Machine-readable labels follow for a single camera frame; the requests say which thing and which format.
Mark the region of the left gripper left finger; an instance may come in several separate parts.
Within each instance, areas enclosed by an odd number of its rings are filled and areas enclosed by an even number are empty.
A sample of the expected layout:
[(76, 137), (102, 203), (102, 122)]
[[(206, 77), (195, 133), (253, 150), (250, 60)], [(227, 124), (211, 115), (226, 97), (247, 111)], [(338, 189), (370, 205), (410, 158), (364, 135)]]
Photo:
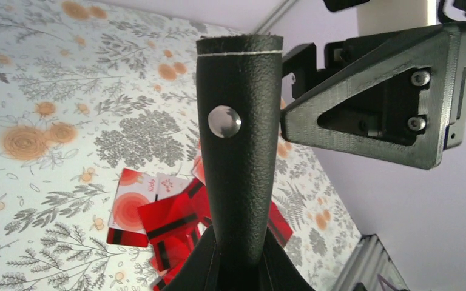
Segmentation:
[(208, 227), (180, 271), (163, 290), (217, 290), (217, 248), (213, 227)]

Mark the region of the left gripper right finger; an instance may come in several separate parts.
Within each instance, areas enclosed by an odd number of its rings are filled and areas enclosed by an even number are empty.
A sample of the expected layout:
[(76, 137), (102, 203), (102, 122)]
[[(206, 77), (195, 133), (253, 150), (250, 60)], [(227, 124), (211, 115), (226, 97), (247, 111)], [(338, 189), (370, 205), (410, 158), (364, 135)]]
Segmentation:
[(263, 290), (313, 290), (270, 230), (263, 246)]

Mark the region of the black leather card holder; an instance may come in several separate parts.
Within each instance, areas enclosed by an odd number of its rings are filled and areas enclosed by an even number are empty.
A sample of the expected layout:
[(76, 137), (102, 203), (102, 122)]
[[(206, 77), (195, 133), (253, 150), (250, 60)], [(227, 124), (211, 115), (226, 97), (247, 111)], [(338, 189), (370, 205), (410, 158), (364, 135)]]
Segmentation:
[(279, 136), (283, 38), (196, 43), (198, 122), (220, 290), (258, 290)]

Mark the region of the red card far right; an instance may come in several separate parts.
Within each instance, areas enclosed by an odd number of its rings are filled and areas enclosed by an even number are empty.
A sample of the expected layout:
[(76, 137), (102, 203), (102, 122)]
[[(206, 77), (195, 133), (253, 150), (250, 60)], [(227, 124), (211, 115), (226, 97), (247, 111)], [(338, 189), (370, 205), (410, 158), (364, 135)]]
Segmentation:
[(274, 202), (269, 209), (268, 227), (282, 247), (287, 245), (294, 233)]

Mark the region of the red card top centre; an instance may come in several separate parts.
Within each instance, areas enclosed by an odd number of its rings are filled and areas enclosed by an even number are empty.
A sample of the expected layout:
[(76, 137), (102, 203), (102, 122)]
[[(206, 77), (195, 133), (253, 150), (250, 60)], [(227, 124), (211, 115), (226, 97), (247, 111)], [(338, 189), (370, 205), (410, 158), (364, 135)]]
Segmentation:
[(159, 271), (185, 261), (200, 239), (198, 224), (212, 222), (206, 187), (197, 178), (177, 195), (140, 206), (138, 214)]

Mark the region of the white red circle card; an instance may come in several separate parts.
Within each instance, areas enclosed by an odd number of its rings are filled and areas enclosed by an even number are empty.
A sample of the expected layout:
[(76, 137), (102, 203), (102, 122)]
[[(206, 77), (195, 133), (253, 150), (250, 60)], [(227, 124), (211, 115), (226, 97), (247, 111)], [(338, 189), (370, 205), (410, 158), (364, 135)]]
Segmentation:
[(156, 177), (123, 169), (111, 208), (107, 243), (132, 247), (149, 245), (138, 208), (154, 202), (157, 190)]

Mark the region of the aluminium rail frame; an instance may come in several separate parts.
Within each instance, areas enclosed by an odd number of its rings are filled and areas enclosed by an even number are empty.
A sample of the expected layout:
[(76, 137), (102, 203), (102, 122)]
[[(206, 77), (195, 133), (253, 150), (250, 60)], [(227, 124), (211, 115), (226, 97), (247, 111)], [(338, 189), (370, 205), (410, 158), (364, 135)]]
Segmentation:
[(333, 291), (408, 290), (403, 277), (377, 235), (365, 235), (333, 284)]

